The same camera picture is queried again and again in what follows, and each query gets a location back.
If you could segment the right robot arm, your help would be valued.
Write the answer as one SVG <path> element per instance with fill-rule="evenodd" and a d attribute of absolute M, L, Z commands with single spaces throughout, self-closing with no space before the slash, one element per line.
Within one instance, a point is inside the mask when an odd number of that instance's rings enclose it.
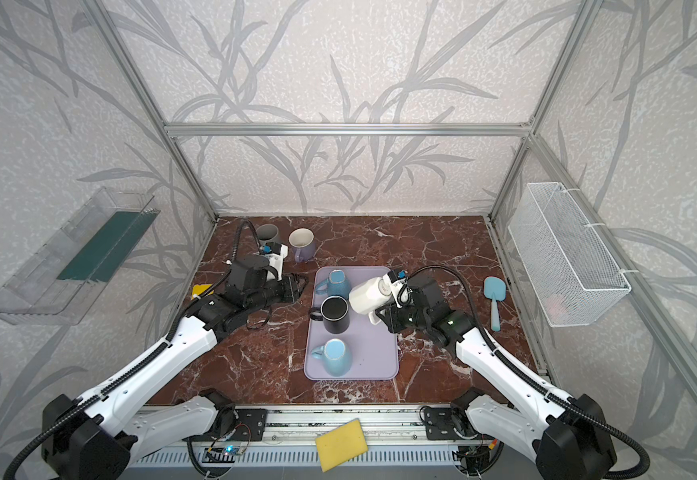
<path fill-rule="evenodd" d="M 391 270 L 371 281 L 369 293 L 355 288 L 351 304 L 392 333 L 423 332 L 497 388 L 506 404 L 480 393 L 465 408 L 478 434 L 534 461 L 545 479 L 636 479 L 650 470 L 648 451 L 608 424 L 594 399 L 574 397 L 522 364 L 494 340 L 475 308 L 448 304 L 431 270 Z"/>

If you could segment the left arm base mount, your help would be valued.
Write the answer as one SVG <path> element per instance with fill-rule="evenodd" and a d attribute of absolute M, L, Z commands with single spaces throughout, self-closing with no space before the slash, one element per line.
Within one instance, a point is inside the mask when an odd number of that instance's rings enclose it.
<path fill-rule="evenodd" d="M 216 418 L 214 437 L 222 441 L 260 442 L 266 429 L 268 410 L 226 408 Z"/>

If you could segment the grey mug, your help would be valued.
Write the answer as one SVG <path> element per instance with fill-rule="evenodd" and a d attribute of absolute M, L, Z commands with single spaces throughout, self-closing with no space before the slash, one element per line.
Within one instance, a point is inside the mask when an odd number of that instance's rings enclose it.
<path fill-rule="evenodd" d="M 264 224 L 256 228 L 256 237 L 260 241 L 258 252 L 262 254 L 280 254 L 282 242 L 280 242 L 280 229 L 274 224 Z"/>

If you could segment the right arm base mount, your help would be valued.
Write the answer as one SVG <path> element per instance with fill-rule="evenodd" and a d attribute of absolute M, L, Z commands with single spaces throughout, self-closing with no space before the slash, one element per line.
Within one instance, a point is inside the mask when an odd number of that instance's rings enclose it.
<path fill-rule="evenodd" d="M 460 410 L 452 407 L 424 405 L 419 409 L 419 418 L 426 430 L 428 440 L 476 441 L 490 443 L 494 437 L 476 432 Z"/>

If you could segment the blue dotted square mug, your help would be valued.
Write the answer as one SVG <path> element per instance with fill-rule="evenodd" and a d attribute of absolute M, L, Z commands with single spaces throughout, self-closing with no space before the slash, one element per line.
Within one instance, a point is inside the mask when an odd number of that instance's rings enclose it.
<path fill-rule="evenodd" d="M 351 291 L 351 282 L 346 276 L 346 272 L 340 269 L 332 270 L 328 277 L 316 284 L 314 288 L 316 295 L 338 296 L 346 300 L 349 299 Z"/>

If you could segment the white faceted mug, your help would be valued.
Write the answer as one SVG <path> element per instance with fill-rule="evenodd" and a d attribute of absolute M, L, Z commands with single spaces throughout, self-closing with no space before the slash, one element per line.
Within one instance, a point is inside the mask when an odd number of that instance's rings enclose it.
<path fill-rule="evenodd" d="M 348 303 L 354 312 L 368 316 L 373 325 L 379 325 L 382 320 L 375 311 L 392 299 L 392 280 L 388 275 L 382 275 L 354 287 L 348 296 Z"/>

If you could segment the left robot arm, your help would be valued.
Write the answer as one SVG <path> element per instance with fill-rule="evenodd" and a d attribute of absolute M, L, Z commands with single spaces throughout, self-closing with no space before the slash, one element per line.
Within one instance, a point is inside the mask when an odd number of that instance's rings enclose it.
<path fill-rule="evenodd" d="M 156 413 L 140 410 L 186 366 L 246 326 L 252 314 L 271 314 L 274 306 L 293 304 L 304 293 L 308 277 L 284 272 L 288 246 L 258 241 L 246 257 L 238 255 L 238 246 L 232 246 L 222 279 L 192 300 L 156 344 L 77 398 L 52 400 L 42 414 L 42 432 L 10 462 L 4 478 L 16 478 L 38 451 L 60 479 L 116 479 L 174 442 L 234 434 L 234 402 L 214 389 Z"/>

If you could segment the lavender mug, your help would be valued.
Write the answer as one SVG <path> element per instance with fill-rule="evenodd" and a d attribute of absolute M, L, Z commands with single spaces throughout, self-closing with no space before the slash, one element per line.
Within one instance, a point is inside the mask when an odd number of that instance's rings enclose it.
<path fill-rule="evenodd" d="M 316 255 L 316 237 L 308 228 L 294 230 L 288 238 L 290 247 L 294 251 L 294 261 L 304 263 L 314 259 Z"/>

